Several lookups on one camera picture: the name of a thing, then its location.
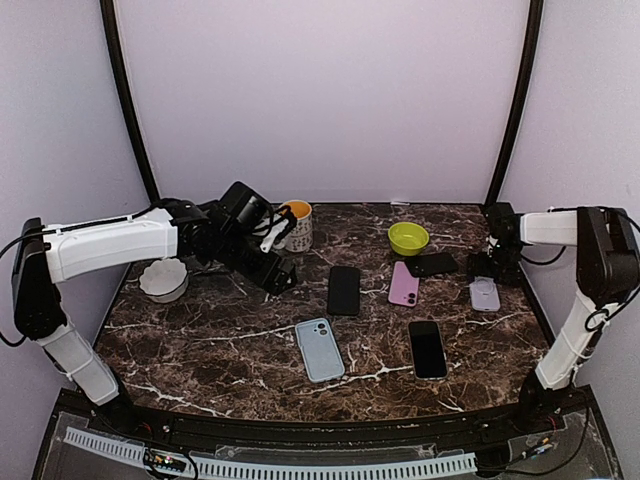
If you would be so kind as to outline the light blue phone case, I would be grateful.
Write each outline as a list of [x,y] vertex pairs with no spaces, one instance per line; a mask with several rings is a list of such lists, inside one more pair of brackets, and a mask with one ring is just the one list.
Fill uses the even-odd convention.
[[312,383],[335,380],[345,374],[345,366],[328,319],[300,322],[294,330],[306,374]]

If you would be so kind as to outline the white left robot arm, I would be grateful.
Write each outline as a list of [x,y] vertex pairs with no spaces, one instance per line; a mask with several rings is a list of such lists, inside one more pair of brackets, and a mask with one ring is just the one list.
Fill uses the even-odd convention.
[[196,205],[164,198],[134,214],[70,225],[25,222],[7,244],[16,251],[11,274],[13,321],[36,342],[120,436],[141,427],[140,412],[112,370],[77,332],[58,286],[88,272],[143,260],[195,257],[218,262],[271,295],[296,283],[294,265],[272,247],[297,225],[287,205],[275,208],[242,182],[218,200]]

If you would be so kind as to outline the pink phone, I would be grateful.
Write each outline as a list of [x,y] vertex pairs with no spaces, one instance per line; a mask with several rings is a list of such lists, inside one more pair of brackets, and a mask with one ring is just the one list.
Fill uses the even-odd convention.
[[394,264],[388,302],[412,308],[417,303],[420,280],[413,277],[403,261]]

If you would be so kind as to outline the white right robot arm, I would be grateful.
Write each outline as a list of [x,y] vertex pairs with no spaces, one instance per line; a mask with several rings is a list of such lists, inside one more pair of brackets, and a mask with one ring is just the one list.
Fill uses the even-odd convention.
[[522,278],[522,249],[575,250],[576,295],[562,328],[537,364],[533,382],[544,391],[568,387],[594,353],[613,318],[639,294],[639,225],[622,208],[578,206],[517,213],[506,202],[484,211],[486,247],[468,256],[468,276],[515,285]]

